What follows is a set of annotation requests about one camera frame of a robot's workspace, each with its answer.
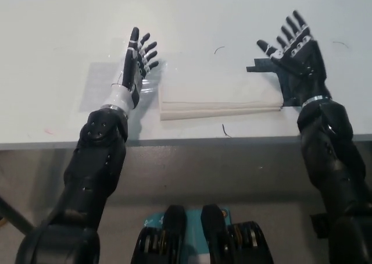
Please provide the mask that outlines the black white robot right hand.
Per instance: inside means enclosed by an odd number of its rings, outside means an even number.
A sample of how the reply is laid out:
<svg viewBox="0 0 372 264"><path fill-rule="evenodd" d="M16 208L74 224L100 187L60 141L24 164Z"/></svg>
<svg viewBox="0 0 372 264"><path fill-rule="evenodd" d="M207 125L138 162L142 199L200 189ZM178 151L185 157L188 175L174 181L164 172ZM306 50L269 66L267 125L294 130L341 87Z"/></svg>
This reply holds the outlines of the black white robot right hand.
<svg viewBox="0 0 372 264"><path fill-rule="evenodd" d="M309 25L297 10L285 21L281 31L286 40L277 37L279 48L264 40L257 40L257 46L278 68L289 73L289 90L298 105L330 99L324 60Z"/></svg>

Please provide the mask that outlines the black white robot left hand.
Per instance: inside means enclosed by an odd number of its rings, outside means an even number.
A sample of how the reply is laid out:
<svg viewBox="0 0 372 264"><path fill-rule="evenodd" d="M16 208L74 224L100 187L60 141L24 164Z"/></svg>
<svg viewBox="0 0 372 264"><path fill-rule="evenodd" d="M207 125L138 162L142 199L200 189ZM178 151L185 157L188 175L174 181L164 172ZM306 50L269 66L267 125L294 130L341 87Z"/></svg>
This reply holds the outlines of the black white robot left hand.
<svg viewBox="0 0 372 264"><path fill-rule="evenodd" d="M137 107L143 80L159 65L156 60L158 52L155 49L158 43L154 41L145 45L150 37L150 33L141 37L138 27L132 29L118 81L111 85L110 94L101 106L102 109L115 110L127 119Z"/></svg>

